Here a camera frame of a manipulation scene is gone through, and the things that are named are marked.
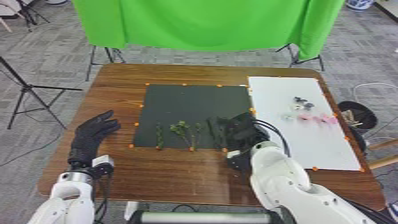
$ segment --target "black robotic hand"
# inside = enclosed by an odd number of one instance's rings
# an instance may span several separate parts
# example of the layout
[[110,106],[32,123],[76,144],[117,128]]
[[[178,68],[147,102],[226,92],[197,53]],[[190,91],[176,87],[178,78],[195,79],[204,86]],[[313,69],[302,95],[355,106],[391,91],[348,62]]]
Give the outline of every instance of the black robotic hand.
[[114,111],[110,110],[92,117],[76,128],[68,163],[78,165],[80,168],[91,167],[101,141],[121,129],[117,120],[108,120],[112,115]]

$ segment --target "metal stand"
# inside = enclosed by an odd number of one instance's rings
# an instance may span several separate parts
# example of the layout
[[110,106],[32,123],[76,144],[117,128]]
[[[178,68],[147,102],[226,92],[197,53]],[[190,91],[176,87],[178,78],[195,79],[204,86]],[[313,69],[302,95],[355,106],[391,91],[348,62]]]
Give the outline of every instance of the metal stand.
[[46,17],[39,14],[39,12],[32,9],[32,7],[28,6],[28,4],[21,0],[16,0],[16,1],[18,1],[18,4],[20,4],[20,7],[21,7],[21,14],[23,14],[25,21],[27,21],[28,32],[32,32],[32,30],[30,30],[30,24],[32,25],[37,25],[37,21],[34,19],[34,16],[32,16],[28,10],[34,12],[36,17],[41,17],[41,19],[48,23],[50,23],[50,21],[48,21]]
[[[105,47],[105,52],[107,52],[107,56],[108,56],[108,62],[116,63],[116,56],[117,56],[119,59],[121,59],[121,63],[124,64],[126,61],[124,61],[124,58],[121,56],[121,50],[112,48],[112,53],[114,54],[110,54],[110,49]],[[96,57],[96,45],[92,46],[92,51],[91,51],[91,63],[89,63],[89,69],[87,69],[87,74],[85,74],[85,82],[89,82],[89,80],[91,80],[91,69],[92,69],[92,66],[94,65],[103,65],[103,64],[94,62],[94,57]]]
[[318,60],[318,61],[320,61],[320,69],[322,69],[322,71],[325,71],[325,65],[323,65],[322,56],[318,55],[315,58],[311,58],[311,59],[300,61],[300,60],[299,60],[299,53],[297,53],[297,55],[293,55],[293,50],[291,50],[290,45],[291,45],[291,44],[286,44],[286,45],[283,46],[283,48],[279,48],[277,51],[275,51],[275,52],[281,52],[284,48],[288,48],[288,50],[290,50],[290,57],[291,57],[290,68],[293,67],[293,65],[299,65],[299,64],[306,63],[307,61]]
[[[16,80],[18,80],[18,82],[20,82],[20,86],[21,86],[21,93],[20,93],[20,98],[18,98],[18,102],[16,102],[16,108],[14,108],[14,112],[12,112],[12,116],[11,116],[11,121],[9,121],[7,129],[11,129],[11,127],[12,127],[12,123],[14,123],[16,115],[18,115],[18,114],[23,114],[23,113],[28,113],[28,112],[32,112],[32,111],[39,111],[39,110],[46,110],[46,112],[48,112],[50,115],[53,116],[53,119],[55,119],[55,121],[59,122],[62,128],[66,129],[66,125],[62,124],[62,122],[60,122],[60,120],[59,120],[59,118],[57,118],[57,115],[53,114],[53,112],[52,112],[52,110],[50,110],[50,107],[52,107],[52,105],[53,105],[53,103],[55,103],[55,101],[57,101],[57,99],[59,99],[62,93],[66,92],[66,90],[71,90],[71,91],[84,91],[84,90],[82,90],[82,89],[75,89],[75,88],[62,88],[62,87],[52,87],[52,86],[36,86],[36,85],[30,85],[30,84],[25,82],[25,80],[21,79],[21,76],[18,75],[18,73],[16,73],[16,71],[14,71],[14,69],[12,69],[11,65],[9,65],[9,63],[7,63],[7,61],[4,60],[4,57],[0,57],[0,63],[2,63],[2,65],[4,65],[4,67],[7,68],[11,74],[12,74],[14,78],[16,78]],[[57,90],[60,90],[60,93],[57,94],[57,96],[55,96],[55,98],[53,98],[53,100],[52,100],[52,102],[50,102],[48,104],[44,103],[44,101],[43,101],[43,99],[41,99],[37,93],[34,92],[34,88],[37,88],[37,89],[57,89]],[[37,108],[37,109],[32,109],[32,110],[20,111],[21,101],[23,101],[23,97],[25,97],[25,94],[27,94],[27,93],[32,95],[32,97],[34,97],[34,99],[37,100],[37,102],[39,102],[39,104],[41,104],[43,107]]]
[[291,61],[291,64],[290,64],[290,68],[293,67],[293,65],[299,65],[299,64],[302,64],[302,63],[306,63],[307,61],[313,61],[313,60],[318,60],[320,61],[320,70],[325,71],[325,65],[323,65],[323,60],[322,60],[320,55],[315,58],[300,61],[299,60],[299,53],[297,53],[297,56],[293,57],[293,61]]

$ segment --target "metal pole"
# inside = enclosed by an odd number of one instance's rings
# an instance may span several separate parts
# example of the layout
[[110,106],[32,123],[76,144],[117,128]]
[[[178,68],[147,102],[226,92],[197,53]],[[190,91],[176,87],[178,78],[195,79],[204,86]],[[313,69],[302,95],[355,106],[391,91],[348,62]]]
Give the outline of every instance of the metal pole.
[[265,213],[178,213],[144,212],[142,224],[270,224],[272,218]]

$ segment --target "white wall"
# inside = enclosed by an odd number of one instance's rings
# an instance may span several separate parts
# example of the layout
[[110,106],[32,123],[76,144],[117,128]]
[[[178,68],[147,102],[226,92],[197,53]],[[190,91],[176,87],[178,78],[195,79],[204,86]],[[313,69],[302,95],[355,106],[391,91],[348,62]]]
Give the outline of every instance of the white wall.
[[398,0],[377,0],[377,3],[382,5],[382,7],[389,10],[389,12],[398,17]]
[[[4,2],[16,11],[21,10],[16,0],[0,0],[0,2]],[[5,6],[0,5],[0,16],[12,16],[12,15],[14,15],[14,12],[9,10]]]

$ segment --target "wooden table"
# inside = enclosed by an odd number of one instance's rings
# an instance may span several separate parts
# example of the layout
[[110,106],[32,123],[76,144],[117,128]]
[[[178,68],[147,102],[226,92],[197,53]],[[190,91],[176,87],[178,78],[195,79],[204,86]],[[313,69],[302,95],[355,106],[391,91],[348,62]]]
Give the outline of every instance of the wooden table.
[[[217,205],[259,205],[249,182],[242,182],[240,173],[227,168],[222,152],[217,150],[188,152],[181,149],[156,151],[147,148],[130,148],[146,83],[236,86],[249,84],[247,76],[316,78],[334,112],[339,114],[322,76],[313,70],[124,64],[103,66],[44,169],[39,181],[39,191],[44,195],[50,194],[57,176],[68,166],[75,128],[92,116],[114,109],[114,117],[121,121],[123,129],[105,139],[100,148],[100,155],[108,154],[116,160],[110,199]],[[341,124],[346,136],[354,139],[348,127],[345,123]],[[313,182],[322,184],[341,197],[380,210],[384,208],[380,186],[368,169],[357,143],[354,141],[350,143],[364,172],[329,170],[315,172],[309,170],[307,173]]]

